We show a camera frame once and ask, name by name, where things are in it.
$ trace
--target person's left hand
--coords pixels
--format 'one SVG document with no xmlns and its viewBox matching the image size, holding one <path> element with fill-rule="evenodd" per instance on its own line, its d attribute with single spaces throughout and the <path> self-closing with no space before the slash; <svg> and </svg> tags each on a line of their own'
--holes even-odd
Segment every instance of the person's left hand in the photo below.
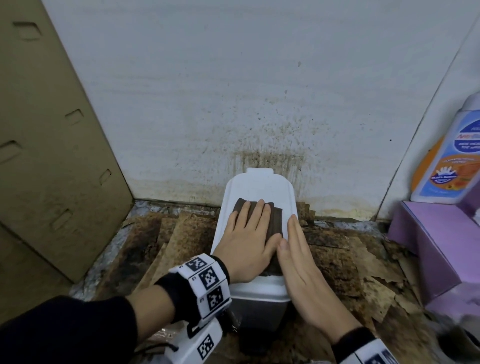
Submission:
<svg viewBox="0 0 480 364">
<path fill-rule="evenodd" d="M 249 208 L 250 201 L 247 201 L 239 214 L 236 211 L 230 214 L 223 237 L 213 252 L 227 267 L 230 283 L 250 282 L 262 273 L 282 239 L 278 233 L 265 244 L 270 205 L 264 200 L 258 201 L 247 223 Z"/>
</svg>

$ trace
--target rectangular cutout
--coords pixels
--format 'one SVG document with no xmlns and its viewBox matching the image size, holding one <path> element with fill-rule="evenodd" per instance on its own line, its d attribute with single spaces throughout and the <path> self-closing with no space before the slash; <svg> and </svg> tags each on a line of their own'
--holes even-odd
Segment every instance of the rectangular cutout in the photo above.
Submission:
<svg viewBox="0 0 480 364">
<path fill-rule="evenodd" d="M 16 157 L 22 152 L 22 147 L 14 141 L 11 140 L 0 145 L 0 164 L 8 162 L 10 159 Z"/>
<path fill-rule="evenodd" d="M 13 22 L 13 26 L 21 40 L 37 40 L 42 36 L 40 29 L 33 22 Z"/>
<path fill-rule="evenodd" d="M 70 218 L 72 213 L 69 209 L 66 209 L 54 222 L 52 222 L 52 229 L 58 230 L 64 225 Z"/>
<path fill-rule="evenodd" d="M 84 114 L 80 109 L 74 110 L 67 115 L 65 115 L 65 119 L 69 125 L 75 125 L 78 122 L 81 122 L 84 118 Z"/>
<path fill-rule="evenodd" d="M 112 175 L 112 172 L 110 172 L 110 170 L 106 170 L 105 172 L 102 173 L 102 175 L 100 176 L 99 180 L 100 180 L 100 186 L 103 185 L 105 183 L 105 181 Z"/>
</svg>

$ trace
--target purple box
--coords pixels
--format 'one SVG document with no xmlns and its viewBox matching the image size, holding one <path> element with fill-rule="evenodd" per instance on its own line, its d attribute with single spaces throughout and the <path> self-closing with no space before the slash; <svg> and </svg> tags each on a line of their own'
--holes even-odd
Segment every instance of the purple box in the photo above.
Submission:
<svg viewBox="0 0 480 364">
<path fill-rule="evenodd" d="M 425 308 L 450 317 L 480 316 L 480 227 L 471 219 L 480 184 L 458 205 L 403 201 L 388 238 L 419 256 Z"/>
</svg>

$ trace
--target hand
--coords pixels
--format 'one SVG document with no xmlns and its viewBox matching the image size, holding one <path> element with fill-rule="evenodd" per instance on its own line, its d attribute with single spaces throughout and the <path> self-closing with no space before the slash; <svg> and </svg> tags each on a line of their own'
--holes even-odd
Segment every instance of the hand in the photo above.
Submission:
<svg viewBox="0 0 480 364">
<path fill-rule="evenodd" d="M 295 215 L 288 220 L 288 242 L 280 241 L 277 256 L 295 308 L 308 324 L 320 329 L 331 344 L 361 326 L 315 265 Z"/>
<path fill-rule="evenodd" d="M 282 238 L 281 234 L 275 234 L 265 244 L 270 205 L 258 201 L 247 223 L 249 208 L 247 201 L 239 214 L 236 211 L 230 214 L 223 237 L 213 252 L 227 267 L 230 283 L 250 282 L 262 273 Z"/>
</svg>

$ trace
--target orange object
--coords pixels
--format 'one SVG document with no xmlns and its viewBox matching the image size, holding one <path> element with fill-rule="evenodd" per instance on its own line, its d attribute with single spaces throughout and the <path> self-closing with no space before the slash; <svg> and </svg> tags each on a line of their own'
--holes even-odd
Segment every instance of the orange object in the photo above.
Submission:
<svg viewBox="0 0 480 364">
<path fill-rule="evenodd" d="M 438 139 L 438 142 L 436 142 L 435 145 L 432 147 L 432 149 L 428 151 L 427 155 L 423 158 L 423 160 L 420 162 L 419 166 L 417 167 L 417 170 L 413 174 L 413 178 L 412 178 L 412 184 L 411 184 L 412 192 L 417 188 L 423 175 L 425 174 L 428 167 L 432 164 L 433 160 L 435 159 L 435 156 L 437 155 L 438 150 L 442 146 L 444 138 L 445 136 L 442 136 L 440 139 Z"/>
</svg>

